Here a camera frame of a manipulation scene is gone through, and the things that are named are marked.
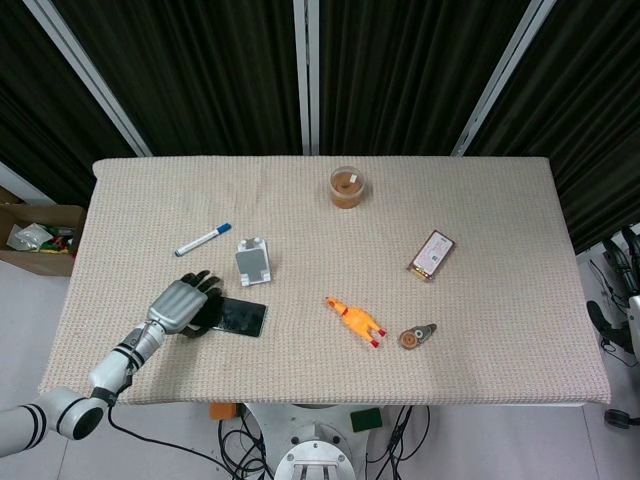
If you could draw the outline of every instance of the rubber chicken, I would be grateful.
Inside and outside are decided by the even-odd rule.
[[[378,348],[380,342],[373,339],[369,330],[378,332],[381,337],[384,337],[387,332],[378,326],[371,315],[360,308],[347,307],[335,297],[326,297],[325,300],[327,305],[340,314],[342,321],[349,329],[360,335],[375,348]]]

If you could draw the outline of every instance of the gray floor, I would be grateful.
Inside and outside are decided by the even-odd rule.
[[[580,270],[585,296],[605,305],[588,264],[581,264]],[[67,286],[68,279],[38,277],[0,262],[0,409],[37,395]],[[604,360],[614,406],[640,415],[640,367],[629,369],[609,356]],[[405,480],[639,478],[640,428],[621,431],[605,426],[604,409],[599,405],[432,407],[429,438],[420,455],[403,464],[400,473]],[[118,407],[115,412],[117,421],[141,434],[217,456],[216,424],[208,418],[207,405]],[[394,411],[384,413],[390,418]],[[419,439],[424,422],[425,412],[419,409],[407,431],[407,451]],[[382,452],[388,434],[387,428],[372,435],[370,456]],[[206,460],[142,443],[106,422],[84,441],[67,442],[51,434],[35,450],[0,459],[0,480],[123,477],[227,478]],[[375,468],[370,468],[369,478],[374,477]]]

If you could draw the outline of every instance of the table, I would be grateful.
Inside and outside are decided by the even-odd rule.
[[[334,207],[340,165],[371,185]],[[268,305],[259,338],[168,339],[124,403],[468,404],[610,400],[574,252],[544,158],[109,159],[98,179],[41,390],[90,393],[89,371],[174,279],[211,269],[230,297]],[[173,251],[229,222],[181,258]],[[406,266],[438,229],[457,242],[430,283]],[[234,252],[268,242],[273,281],[240,286]],[[375,349],[324,304],[369,311]],[[436,323],[427,343],[403,330]]]

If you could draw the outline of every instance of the black smartphone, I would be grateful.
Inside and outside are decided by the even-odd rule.
[[[217,297],[204,304],[191,324],[259,337],[266,314],[266,305],[235,298]]]

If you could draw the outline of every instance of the black curtain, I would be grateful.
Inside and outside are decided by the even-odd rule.
[[[22,2],[0,6],[0,162],[58,203],[86,205],[91,164],[133,152]]]
[[[640,2],[558,2],[467,154],[549,157],[578,252],[640,221]]]
[[[302,153],[291,0],[56,0],[154,155]]]
[[[449,155],[528,0],[322,0],[325,155]]]

